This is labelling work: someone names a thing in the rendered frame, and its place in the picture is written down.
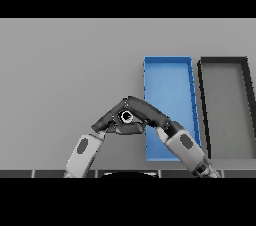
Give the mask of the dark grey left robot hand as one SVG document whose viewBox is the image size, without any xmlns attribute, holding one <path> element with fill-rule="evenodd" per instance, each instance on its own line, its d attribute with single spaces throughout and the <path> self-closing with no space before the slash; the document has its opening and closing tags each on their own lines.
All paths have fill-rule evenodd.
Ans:
<svg viewBox="0 0 256 226">
<path fill-rule="evenodd" d="M 118 135 L 142 134 L 148 119 L 134 122 L 135 113 L 128 106 L 128 99 L 123 98 L 118 104 L 103 115 L 91 128 L 98 134 L 115 133 Z"/>
</svg>

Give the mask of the dark grey bin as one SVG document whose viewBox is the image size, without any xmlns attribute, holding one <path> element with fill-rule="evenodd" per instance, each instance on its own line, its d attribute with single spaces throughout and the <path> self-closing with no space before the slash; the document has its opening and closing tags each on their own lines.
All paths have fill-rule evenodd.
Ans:
<svg viewBox="0 0 256 226">
<path fill-rule="evenodd" d="M 256 159 L 256 100 L 247 57 L 197 63 L 208 157 Z"/>
</svg>

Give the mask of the blue bin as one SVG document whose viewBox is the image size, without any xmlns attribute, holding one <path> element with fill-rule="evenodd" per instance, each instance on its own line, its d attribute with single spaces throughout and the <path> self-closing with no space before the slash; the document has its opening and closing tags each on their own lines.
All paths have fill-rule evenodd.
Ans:
<svg viewBox="0 0 256 226">
<path fill-rule="evenodd" d="M 145 56 L 144 100 L 180 123 L 201 145 L 192 58 Z"/>
</svg>

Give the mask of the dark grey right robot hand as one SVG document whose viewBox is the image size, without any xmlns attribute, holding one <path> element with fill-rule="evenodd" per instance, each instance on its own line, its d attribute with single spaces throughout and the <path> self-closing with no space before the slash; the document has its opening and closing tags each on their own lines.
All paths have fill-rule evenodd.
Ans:
<svg viewBox="0 0 256 226">
<path fill-rule="evenodd" d="M 149 126 L 153 128 L 161 127 L 170 137 L 184 129 L 178 122 L 172 121 L 157 108 L 136 97 L 128 97 L 127 109 L 141 121 L 146 121 Z"/>
</svg>

